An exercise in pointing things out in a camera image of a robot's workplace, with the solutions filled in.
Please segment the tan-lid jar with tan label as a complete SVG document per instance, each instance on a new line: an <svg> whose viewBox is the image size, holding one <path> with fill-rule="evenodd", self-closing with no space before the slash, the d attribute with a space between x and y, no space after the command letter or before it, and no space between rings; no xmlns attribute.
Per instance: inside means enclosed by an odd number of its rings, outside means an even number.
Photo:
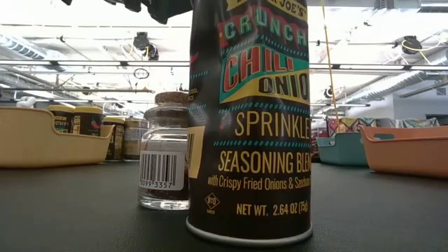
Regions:
<svg viewBox="0 0 448 252"><path fill-rule="evenodd" d="M146 119L129 117L125 120L125 131L122 143L124 160L138 160L140 157L141 139L148 131Z"/></svg>

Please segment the long ceiling light bar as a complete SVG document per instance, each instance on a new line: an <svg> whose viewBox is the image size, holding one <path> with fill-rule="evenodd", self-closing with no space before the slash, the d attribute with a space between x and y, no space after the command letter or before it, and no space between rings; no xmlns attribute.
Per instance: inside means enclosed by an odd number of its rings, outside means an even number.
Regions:
<svg viewBox="0 0 448 252"><path fill-rule="evenodd" d="M45 66L45 67L189 67L187 61L80 61L80 60L18 60L0 59L0 65L6 66ZM392 64L328 64L311 63L310 69L369 70L369 71L448 71L448 65L392 65Z"/></svg>

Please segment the teal plastic bin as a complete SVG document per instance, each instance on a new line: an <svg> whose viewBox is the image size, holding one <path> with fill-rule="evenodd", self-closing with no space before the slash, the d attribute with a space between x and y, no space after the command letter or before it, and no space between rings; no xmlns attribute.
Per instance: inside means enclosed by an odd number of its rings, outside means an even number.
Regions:
<svg viewBox="0 0 448 252"><path fill-rule="evenodd" d="M318 137L316 142L322 163L353 167L368 166L359 132L338 133L334 137Z"/></svg>

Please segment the silver spiral air duct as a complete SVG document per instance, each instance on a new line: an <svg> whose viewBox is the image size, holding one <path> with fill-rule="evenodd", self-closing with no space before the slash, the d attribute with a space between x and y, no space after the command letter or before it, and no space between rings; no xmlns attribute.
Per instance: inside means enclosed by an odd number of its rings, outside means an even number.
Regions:
<svg viewBox="0 0 448 252"><path fill-rule="evenodd" d="M395 91L415 85L426 80L425 71L410 71L397 76L387 76L346 97L346 103L369 102L384 97Z"/></svg>
<svg viewBox="0 0 448 252"><path fill-rule="evenodd" d="M0 34L0 47L33 60L44 60L47 56L44 49L38 48L27 41L5 34Z"/></svg>

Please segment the orange plastic bin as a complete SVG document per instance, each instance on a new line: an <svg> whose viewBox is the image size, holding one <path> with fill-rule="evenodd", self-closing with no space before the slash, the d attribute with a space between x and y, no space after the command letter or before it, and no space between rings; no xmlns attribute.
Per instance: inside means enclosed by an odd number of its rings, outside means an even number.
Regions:
<svg viewBox="0 0 448 252"><path fill-rule="evenodd" d="M360 127L371 170L448 179L448 126Z"/></svg>

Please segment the white rounded object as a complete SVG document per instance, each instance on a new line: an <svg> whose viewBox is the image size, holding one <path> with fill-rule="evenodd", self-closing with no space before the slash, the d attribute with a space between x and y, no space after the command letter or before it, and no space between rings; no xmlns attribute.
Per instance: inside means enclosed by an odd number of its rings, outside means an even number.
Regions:
<svg viewBox="0 0 448 252"><path fill-rule="evenodd" d="M35 97L21 97L17 102L16 106L20 108L33 109L37 99Z"/></svg>

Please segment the cork-stoppered glass spice jar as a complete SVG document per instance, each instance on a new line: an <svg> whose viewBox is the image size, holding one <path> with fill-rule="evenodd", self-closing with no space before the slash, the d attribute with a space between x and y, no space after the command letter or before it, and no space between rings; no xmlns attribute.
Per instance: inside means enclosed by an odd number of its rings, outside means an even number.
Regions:
<svg viewBox="0 0 448 252"><path fill-rule="evenodd" d="M141 139L138 203L147 209L189 208L187 155L188 95L161 92L144 113L148 131Z"/></svg>

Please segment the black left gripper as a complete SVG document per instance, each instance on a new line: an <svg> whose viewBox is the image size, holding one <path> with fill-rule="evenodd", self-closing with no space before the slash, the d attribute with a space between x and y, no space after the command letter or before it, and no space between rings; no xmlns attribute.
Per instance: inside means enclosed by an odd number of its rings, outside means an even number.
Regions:
<svg viewBox="0 0 448 252"><path fill-rule="evenodd" d="M141 12L143 6L158 23L167 24L169 18L187 13L193 9L192 0L105 0L108 4L122 4L127 10Z"/></svg>

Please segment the colourful patterned cloth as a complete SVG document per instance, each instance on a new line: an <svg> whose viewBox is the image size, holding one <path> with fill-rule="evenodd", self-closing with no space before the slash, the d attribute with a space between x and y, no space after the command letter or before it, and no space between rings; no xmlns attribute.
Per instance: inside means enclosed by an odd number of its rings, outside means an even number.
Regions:
<svg viewBox="0 0 448 252"><path fill-rule="evenodd" d="M327 133L329 137L333 137L336 133L357 132L360 125L366 127L387 127L387 128L423 128L423 127L439 127L437 118L430 119L391 119L391 118L328 118Z"/></svg>

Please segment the yellow-lid chili onion seasoning can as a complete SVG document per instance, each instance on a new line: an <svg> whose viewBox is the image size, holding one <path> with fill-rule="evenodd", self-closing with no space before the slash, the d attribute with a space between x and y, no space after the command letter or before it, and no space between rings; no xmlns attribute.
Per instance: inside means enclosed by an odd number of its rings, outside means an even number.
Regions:
<svg viewBox="0 0 448 252"><path fill-rule="evenodd" d="M307 0L192 0L193 234L240 246L312 235Z"/></svg>
<svg viewBox="0 0 448 252"><path fill-rule="evenodd" d="M74 108L65 105L50 105L48 110L54 116L54 126L58 132L72 133Z"/></svg>
<svg viewBox="0 0 448 252"><path fill-rule="evenodd" d="M72 132L98 137L101 132L103 110L94 106L77 106L74 109Z"/></svg>
<svg viewBox="0 0 448 252"><path fill-rule="evenodd" d="M122 118L105 117L103 125L113 125L111 140L108 145L106 160L119 161L122 160L123 135L125 131L125 121Z"/></svg>

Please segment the yellow plastic bin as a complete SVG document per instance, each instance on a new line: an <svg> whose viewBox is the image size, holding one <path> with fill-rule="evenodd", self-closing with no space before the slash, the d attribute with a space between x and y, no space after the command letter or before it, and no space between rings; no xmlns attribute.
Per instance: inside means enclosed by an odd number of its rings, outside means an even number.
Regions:
<svg viewBox="0 0 448 252"><path fill-rule="evenodd" d="M114 130L102 125L99 136L58 132L51 112L0 107L0 168L35 169L91 165L105 161Z"/></svg>

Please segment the grey ceiling conduit pipe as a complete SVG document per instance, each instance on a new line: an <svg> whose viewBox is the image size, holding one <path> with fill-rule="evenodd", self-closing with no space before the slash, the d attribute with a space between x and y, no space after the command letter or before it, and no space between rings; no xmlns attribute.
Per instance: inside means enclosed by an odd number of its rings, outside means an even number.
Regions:
<svg viewBox="0 0 448 252"><path fill-rule="evenodd" d="M0 87L2 91L41 91L41 92L130 92L130 93L151 93L154 94L154 90L148 89L131 89L131 90L118 90L118 89L52 89L52 88L40 88L40 89L31 89L31 88L23 88L23 87Z"/></svg>

